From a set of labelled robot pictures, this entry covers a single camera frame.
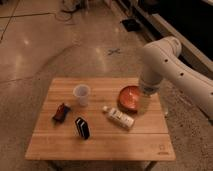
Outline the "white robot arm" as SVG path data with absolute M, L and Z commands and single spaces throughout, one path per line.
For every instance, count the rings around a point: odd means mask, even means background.
M 161 81 L 167 79 L 213 120 L 213 80 L 179 60 L 181 51 L 181 42 L 173 36 L 144 45 L 141 49 L 140 90 L 147 95 L 154 94 Z

